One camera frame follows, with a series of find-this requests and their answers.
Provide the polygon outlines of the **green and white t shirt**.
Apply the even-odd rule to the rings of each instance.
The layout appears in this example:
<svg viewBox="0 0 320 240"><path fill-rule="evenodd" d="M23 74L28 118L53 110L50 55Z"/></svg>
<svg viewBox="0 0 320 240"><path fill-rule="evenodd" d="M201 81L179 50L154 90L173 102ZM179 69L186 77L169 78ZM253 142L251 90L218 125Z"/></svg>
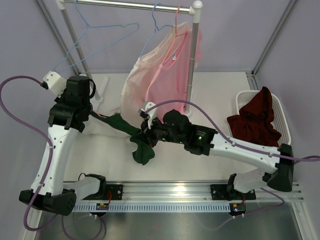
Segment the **green and white t shirt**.
<svg viewBox="0 0 320 240"><path fill-rule="evenodd" d="M138 136L140 130L126 122L119 113L105 116L92 112L84 132L89 135L123 138L132 153L132 158L138 164L146 165L155 157L152 147Z"/></svg>

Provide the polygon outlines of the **cream white t shirt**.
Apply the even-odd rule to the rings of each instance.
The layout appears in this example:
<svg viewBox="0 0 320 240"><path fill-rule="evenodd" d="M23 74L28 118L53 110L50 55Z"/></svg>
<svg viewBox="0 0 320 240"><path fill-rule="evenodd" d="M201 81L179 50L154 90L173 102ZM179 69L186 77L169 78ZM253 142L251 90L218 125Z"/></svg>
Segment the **cream white t shirt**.
<svg viewBox="0 0 320 240"><path fill-rule="evenodd" d="M183 22L177 25L177 34L190 29L190 24ZM164 60L174 35L174 27L171 27L167 36L157 47L144 54L142 58L138 58L124 83L120 95L120 115L134 127L138 128L143 121L139 114L140 107L145 102L147 89Z"/></svg>

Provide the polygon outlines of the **dark red t shirt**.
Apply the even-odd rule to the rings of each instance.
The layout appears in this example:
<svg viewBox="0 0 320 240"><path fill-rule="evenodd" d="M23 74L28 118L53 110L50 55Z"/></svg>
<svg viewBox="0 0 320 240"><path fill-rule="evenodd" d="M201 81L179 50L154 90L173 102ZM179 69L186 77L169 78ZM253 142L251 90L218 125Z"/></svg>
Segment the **dark red t shirt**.
<svg viewBox="0 0 320 240"><path fill-rule="evenodd" d="M271 124L275 119L272 106L271 92L264 86L239 110L239 114L226 119L232 136L257 145L278 147L278 140L282 134Z"/></svg>

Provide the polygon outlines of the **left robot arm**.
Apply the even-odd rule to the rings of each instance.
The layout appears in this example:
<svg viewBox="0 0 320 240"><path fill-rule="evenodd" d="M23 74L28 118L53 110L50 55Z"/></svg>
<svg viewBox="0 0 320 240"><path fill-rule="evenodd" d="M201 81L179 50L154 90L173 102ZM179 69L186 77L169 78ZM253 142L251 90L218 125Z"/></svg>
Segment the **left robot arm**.
<svg viewBox="0 0 320 240"><path fill-rule="evenodd" d="M49 141L37 176L30 189L19 194L19 201L31 208L68 216L78 200L101 200L107 195L106 178L102 175L89 173L79 181L64 184L71 148L92 112L90 99L95 90L90 89L91 83L93 80L86 76L70 77L49 111Z"/></svg>

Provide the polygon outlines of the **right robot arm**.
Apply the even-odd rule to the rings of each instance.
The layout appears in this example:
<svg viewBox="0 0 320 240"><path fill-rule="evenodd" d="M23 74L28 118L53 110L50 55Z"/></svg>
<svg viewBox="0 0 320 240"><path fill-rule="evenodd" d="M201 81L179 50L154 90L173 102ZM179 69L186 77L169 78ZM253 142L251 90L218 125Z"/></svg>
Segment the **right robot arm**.
<svg viewBox="0 0 320 240"><path fill-rule="evenodd" d="M224 138L213 128L192 124L176 110L167 112L163 120L148 110L140 110L139 114L143 118L139 135L151 147L159 141L181 144L194 155L224 157L255 167L246 173L233 173L226 184L213 187L219 200L242 200L255 189L265 187L280 192L293 189L294 163L288 159L292 155L290 145L235 143L233 137Z"/></svg>

